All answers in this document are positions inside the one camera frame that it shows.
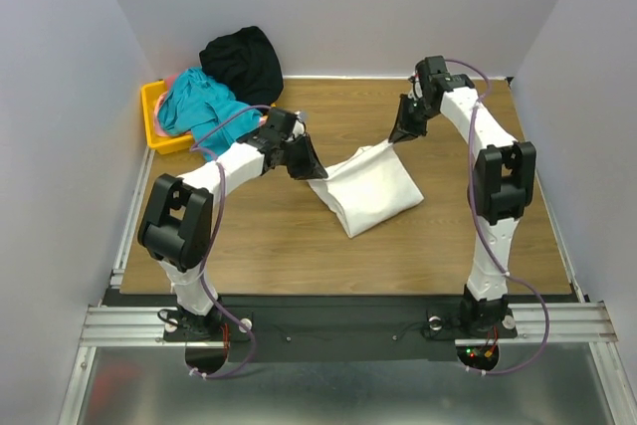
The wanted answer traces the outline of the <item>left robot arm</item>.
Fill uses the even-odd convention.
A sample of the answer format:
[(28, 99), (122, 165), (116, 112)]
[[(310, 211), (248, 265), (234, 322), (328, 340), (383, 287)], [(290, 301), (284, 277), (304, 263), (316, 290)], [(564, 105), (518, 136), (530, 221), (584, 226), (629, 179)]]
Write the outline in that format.
[(137, 233), (138, 243), (161, 266), (177, 297), (174, 316), (160, 315), (169, 330), (179, 328), (209, 339), (221, 329), (216, 290), (207, 284), (207, 258), (218, 235), (227, 196), (244, 183), (284, 166), (295, 180), (326, 179), (298, 112), (270, 107), (259, 126), (240, 136), (221, 155), (181, 176), (160, 175), (153, 183)]

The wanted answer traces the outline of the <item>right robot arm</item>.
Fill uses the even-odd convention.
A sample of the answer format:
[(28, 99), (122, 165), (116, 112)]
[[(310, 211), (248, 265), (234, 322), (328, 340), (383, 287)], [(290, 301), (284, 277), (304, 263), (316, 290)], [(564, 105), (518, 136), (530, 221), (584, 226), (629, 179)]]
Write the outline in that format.
[(476, 229), (473, 264), (458, 311), (458, 324), (480, 335), (508, 314), (509, 257), (516, 229), (531, 204), (536, 149), (509, 134), (485, 107), (465, 74), (452, 74), (442, 56), (427, 57), (414, 69), (411, 90), (400, 98), (392, 143), (427, 133), (442, 115), (468, 144), (468, 203)]

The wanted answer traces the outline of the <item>white t shirt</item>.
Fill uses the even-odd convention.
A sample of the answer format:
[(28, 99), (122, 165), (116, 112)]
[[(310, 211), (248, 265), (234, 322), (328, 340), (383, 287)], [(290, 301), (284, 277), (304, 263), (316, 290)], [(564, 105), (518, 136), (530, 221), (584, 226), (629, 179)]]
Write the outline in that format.
[(362, 146), (346, 161), (326, 169), (311, 190), (335, 214), (348, 238), (419, 205), (424, 196), (394, 150), (383, 140)]

